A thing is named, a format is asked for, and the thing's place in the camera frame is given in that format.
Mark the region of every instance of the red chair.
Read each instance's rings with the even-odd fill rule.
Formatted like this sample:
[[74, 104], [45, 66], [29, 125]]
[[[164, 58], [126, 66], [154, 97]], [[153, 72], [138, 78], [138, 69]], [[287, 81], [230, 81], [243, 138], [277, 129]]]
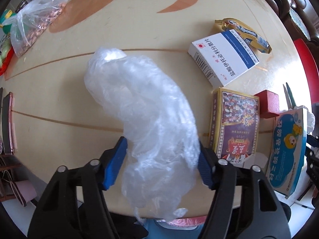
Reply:
[[301, 38], [295, 40], [294, 44], [306, 73], [311, 104], [314, 104], [319, 102], [319, 73], [317, 65], [312, 54], [310, 53], [309, 48]]

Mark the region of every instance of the table top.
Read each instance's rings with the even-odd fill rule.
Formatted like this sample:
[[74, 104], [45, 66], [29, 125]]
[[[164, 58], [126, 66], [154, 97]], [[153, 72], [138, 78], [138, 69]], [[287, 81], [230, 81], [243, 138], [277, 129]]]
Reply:
[[[143, 54], [169, 75], [187, 97], [199, 136], [207, 144], [213, 87], [187, 54], [189, 44], [220, 32], [214, 20], [232, 17], [266, 38], [270, 54], [256, 52], [260, 63], [226, 86], [248, 94], [270, 90], [287, 109], [283, 84], [297, 105], [311, 109], [307, 79], [297, 50], [277, 15], [264, 0], [71, 0], [58, 19], [0, 79], [4, 95], [13, 92], [13, 140], [16, 157], [49, 182], [60, 165], [76, 168], [113, 148], [123, 125], [105, 113], [88, 93], [83, 77], [87, 61], [100, 46], [128, 55]], [[257, 151], [270, 155], [273, 119], [261, 120]], [[133, 215], [121, 193], [121, 176], [104, 192], [112, 212]], [[236, 188], [234, 206], [240, 204]], [[208, 213], [214, 191], [196, 186], [182, 198], [185, 217]], [[147, 217], [147, 210], [140, 211]]]

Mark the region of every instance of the chair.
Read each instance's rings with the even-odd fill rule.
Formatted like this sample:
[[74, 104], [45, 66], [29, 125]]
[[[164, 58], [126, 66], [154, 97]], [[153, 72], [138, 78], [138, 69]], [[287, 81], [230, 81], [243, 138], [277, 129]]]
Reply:
[[283, 22], [292, 40], [302, 38], [319, 46], [319, 33], [307, 13], [311, 4], [306, 0], [266, 0]]

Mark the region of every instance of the bag of peanuts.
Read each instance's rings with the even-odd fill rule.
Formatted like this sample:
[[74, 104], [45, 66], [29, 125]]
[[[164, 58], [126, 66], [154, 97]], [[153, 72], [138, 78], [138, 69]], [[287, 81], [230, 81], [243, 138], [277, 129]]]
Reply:
[[11, 43], [21, 57], [59, 16], [68, 0], [33, 0], [2, 25], [11, 25]]

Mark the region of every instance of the crumpled plastic bag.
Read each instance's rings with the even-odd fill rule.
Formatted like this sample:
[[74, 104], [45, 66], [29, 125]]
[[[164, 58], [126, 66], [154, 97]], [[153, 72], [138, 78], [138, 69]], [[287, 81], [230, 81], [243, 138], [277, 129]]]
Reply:
[[308, 108], [305, 105], [296, 106], [294, 110], [305, 108], [307, 110], [307, 134], [310, 134], [315, 129], [315, 115], [312, 112], [309, 112]]
[[68, 0], [33, 0], [2, 23], [11, 25], [11, 44], [17, 57], [33, 45], [43, 31], [60, 15]]
[[122, 193], [135, 209], [167, 221], [180, 218], [181, 197], [195, 184], [200, 152], [195, 118], [176, 83], [146, 56], [99, 48], [88, 62], [85, 85], [105, 112], [124, 124], [133, 147]]

